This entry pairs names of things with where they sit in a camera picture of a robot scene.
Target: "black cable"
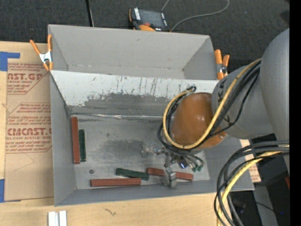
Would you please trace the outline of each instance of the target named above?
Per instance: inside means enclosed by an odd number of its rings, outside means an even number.
[[[240,82],[238,83],[237,87],[235,88],[232,96],[230,98],[228,98],[228,101],[223,109],[223,111],[221,112],[221,114],[218,116],[214,126],[212,127],[212,132],[215,131],[215,128],[217,128],[220,123],[222,122],[222,120],[224,119],[224,117],[226,116],[227,112],[229,111],[229,109],[231,108],[231,106],[233,105],[235,99],[237,98],[237,96],[239,95],[239,93],[242,91],[242,89],[249,83],[249,81],[256,75],[258,75],[260,68],[258,67],[260,63],[258,63],[257,65],[255,65],[254,67],[252,67],[249,71],[247,71],[245,73],[245,75],[243,76],[243,78],[240,80]]]
[[[203,144],[204,142],[206,142],[208,139],[210,139],[211,137],[214,137],[215,135],[229,129],[231,126],[233,126],[239,119],[240,115],[241,115],[241,112],[242,112],[242,109],[243,109],[243,106],[244,106],[244,103],[246,101],[246,98],[248,97],[248,95],[250,94],[250,91],[251,89],[253,88],[258,76],[259,76],[259,71],[260,71],[260,68],[258,67],[260,64],[260,62],[258,62],[255,66],[253,66],[251,69],[249,69],[245,74],[244,76],[242,77],[242,79],[240,80],[240,82],[238,83],[235,91],[233,92],[232,96],[228,99],[228,102],[224,108],[224,110],[222,111],[222,113],[219,115],[219,119],[216,120],[216,123],[214,124],[212,131],[215,131],[215,128],[217,128],[219,126],[219,124],[222,122],[224,116],[227,114],[227,112],[229,111],[230,107],[232,106],[234,100],[237,98],[238,94],[241,92],[241,90],[245,87],[245,85],[254,77],[255,79],[253,80],[252,84],[250,85],[247,93],[245,94],[245,97],[241,103],[241,106],[240,106],[240,109],[239,109],[239,112],[238,112],[238,115],[236,117],[236,119],[234,120],[234,122],[229,125],[228,127],[224,128],[224,129],[221,129],[219,130],[218,132],[214,133],[214,134],[211,134],[211,132],[208,134],[208,136],[206,138],[204,138],[204,140],[198,144],[197,146],[195,146],[194,148],[196,147],[199,147],[201,144]],[[178,98],[178,100],[176,100],[175,102],[177,102],[176,106],[178,106],[178,101],[180,101],[182,99],[182,97]],[[172,114],[175,112],[176,108],[173,107],[173,105],[170,107],[169,111],[167,112],[167,115],[166,115],[166,121],[168,122],[167,123],[167,131],[169,133],[169,123],[170,123],[170,120],[171,120],[171,116]]]
[[[254,201],[254,200],[242,200],[242,201],[243,201],[243,202],[252,202],[252,203],[261,205],[261,206],[263,206],[263,207],[269,209],[270,211],[276,213],[276,214],[279,215],[279,216],[282,216],[282,217],[288,217],[287,215],[284,215],[284,214],[282,214],[281,212],[278,212],[278,211],[276,211],[276,210],[270,208],[269,206],[267,206],[267,205],[265,205],[265,204],[263,204],[263,203],[261,203],[261,202],[256,202],[256,201]]]
[[[256,145],[258,146],[258,147],[256,147],[256,150],[257,150],[257,149],[262,150],[262,148],[263,148],[264,146],[261,146],[261,145],[265,145],[265,144],[268,144],[268,143],[270,143],[270,144],[276,144],[276,143],[278,143],[278,144],[288,144],[287,141],[264,142],[264,143],[256,144]],[[242,150],[244,150],[244,149],[250,149],[251,146],[254,146],[254,145],[250,145],[250,146],[248,146],[248,147],[246,147],[246,148],[242,148],[242,149],[238,150],[237,152],[235,152],[235,153],[229,158],[229,160],[228,160],[227,163],[224,165],[224,167],[222,168],[222,170],[221,170],[221,172],[220,172],[220,174],[219,174],[219,176],[218,176],[217,188],[219,188],[219,185],[220,185],[220,183],[221,183],[221,178],[222,178],[222,173],[223,173],[223,171],[226,170],[225,175],[227,175],[227,170],[228,170],[228,168],[229,168],[229,165],[230,165],[233,161],[235,161],[236,159],[238,159],[240,156],[244,156],[246,153],[248,153],[248,154],[253,154],[253,151],[249,151],[249,152],[242,153]],[[273,147],[273,148],[269,148],[268,151],[281,151],[281,150],[289,152],[289,148],[286,148],[286,147],[282,147],[282,148],[281,148],[281,147],[280,147],[280,148],[278,148],[278,147]],[[277,154],[277,155],[273,155],[273,156],[269,156],[269,157],[275,157],[275,156],[280,156],[280,155],[285,155],[285,153]],[[256,160],[256,159],[259,159],[259,158],[261,158],[261,157],[254,158],[254,159],[251,159],[251,160],[249,160],[249,161],[253,161],[253,160]],[[244,163],[240,164],[240,165],[239,165],[239,166],[231,173],[231,175],[228,176],[227,180],[223,183],[223,185],[222,185],[222,186],[219,188],[219,190],[218,190],[217,198],[219,199],[221,210],[222,210],[223,213],[225,214],[226,218],[227,218],[228,214],[227,214],[225,208],[223,207],[223,204],[222,204],[222,197],[221,197],[220,191],[221,191],[221,189],[222,189],[224,186],[226,186],[226,184],[227,184],[228,181],[231,179],[231,177],[236,173],[236,171],[237,171],[238,169],[240,169],[241,166],[245,165],[247,162],[244,162]]]
[[[229,129],[229,128],[232,127],[233,125],[235,125],[235,123],[239,120],[239,117],[240,117],[241,112],[242,112],[242,110],[243,110],[243,107],[244,107],[244,104],[245,104],[245,102],[246,102],[246,99],[247,99],[247,97],[249,96],[249,94],[250,94],[250,92],[251,92],[251,90],[252,90],[254,84],[256,83],[258,76],[259,76],[259,73],[257,73],[255,79],[253,80],[252,84],[250,85],[248,91],[246,92],[246,94],[245,94],[245,96],[244,96],[244,98],[243,98],[243,100],[242,100],[242,103],[241,103],[241,105],[240,105],[240,108],[239,108],[238,114],[237,114],[237,116],[236,116],[236,119],[233,121],[233,123],[230,124],[229,126],[223,128],[223,129],[221,129],[221,130],[219,130],[219,131],[217,131],[217,132],[215,132],[215,133],[213,133],[213,134],[207,136],[207,137],[203,140],[202,143],[204,143],[206,140],[208,140],[208,139],[210,139],[210,138],[216,136],[217,134],[220,134],[221,132],[223,132],[223,131]]]
[[[249,146],[243,147],[239,150],[237,150],[229,159],[228,161],[225,163],[225,165],[223,166],[223,168],[220,171],[220,174],[218,176],[217,179],[217,188],[219,188],[220,184],[221,184],[221,180],[222,180],[222,174],[223,172],[226,172],[226,176],[224,175],[224,178],[227,178],[227,172],[229,169],[230,164],[237,160],[238,158],[245,156],[247,154],[253,154],[253,151],[248,151],[250,149],[255,149],[255,150],[261,150],[263,148],[268,149],[268,147],[272,146],[272,145],[281,145],[281,144],[288,144],[288,141],[268,141],[268,142],[260,142],[260,143],[256,143],[256,144],[251,144]]]
[[[234,224],[234,222],[232,221],[232,219],[229,217],[229,215],[228,215],[228,213],[227,213],[227,211],[226,211],[226,208],[225,208],[225,206],[224,206],[224,204],[223,204],[223,202],[222,202],[222,196],[221,196],[221,191],[222,191],[223,187],[225,187],[225,186],[228,184],[228,182],[232,179],[232,176],[234,176],[234,174],[235,174],[238,170],[240,170],[244,165],[246,165],[246,164],[249,163],[250,161],[254,161],[254,160],[257,160],[257,159],[260,159],[260,158],[262,158],[262,159],[264,159],[264,158],[274,158],[274,157],[284,156],[284,155],[287,155],[287,154],[289,154],[289,153],[280,153],[280,154],[275,154],[275,155],[271,155],[271,156],[256,157],[256,158],[253,158],[253,159],[250,159],[250,160],[247,160],[247,161],[243,162],[242,164],[238,165],[238,166],[233,170],[233,172],[231,173],[231,175],[226,179],[226,181],[221,185],[221,187],[218,188],[217,194],[216,194],[215,199],[214,199],[214,211],[215,211],[216,216],[218,217],[219,221],[220,221],[223,225],[227,226],[227,225],[225,224],[225,222],[222,220],[222,218],[221,218],[221,217],[219,216],[219,214],[218,214],[218,211],[217,211],[217,208],[216,208],[216,200],[217,200],[217,199],[219,200],[220,208],[221,208],[221,210],[222,210],[224,216],[225,216],[226,219],[228,220],[228,222],[229,222],[232,226],[236,226],[236,225]]]
[[[94,22],[93,22],[93,18],[92,18],[92,12],[91,12],[91,9],[90,9],[89,0],[85,0],[85,1],[86,1],[86,7],[87,7],[87,12],[88,12],[90,27],[94,27]]]

